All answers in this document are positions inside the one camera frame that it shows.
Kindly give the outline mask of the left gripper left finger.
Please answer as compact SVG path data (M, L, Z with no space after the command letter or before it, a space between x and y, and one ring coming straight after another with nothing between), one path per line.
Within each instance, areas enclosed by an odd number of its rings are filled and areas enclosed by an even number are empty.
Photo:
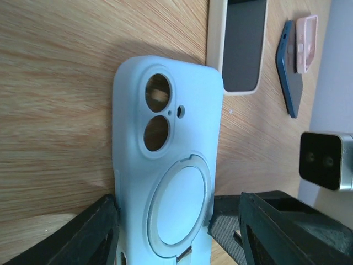
M114 264L119 210L106 194L35 246L6 264Z

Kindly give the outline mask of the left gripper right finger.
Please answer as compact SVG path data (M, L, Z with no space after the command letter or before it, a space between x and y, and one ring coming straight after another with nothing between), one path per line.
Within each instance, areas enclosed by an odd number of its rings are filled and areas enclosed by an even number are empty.
M238 264L352 264L352 230L278 190L216 196L208 234Z

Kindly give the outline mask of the light blue phone case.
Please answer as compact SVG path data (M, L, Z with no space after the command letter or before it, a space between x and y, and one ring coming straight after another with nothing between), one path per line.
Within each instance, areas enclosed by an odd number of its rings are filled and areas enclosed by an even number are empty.
M123 62L113 81L118 264L209 264L223 80L159 56Z

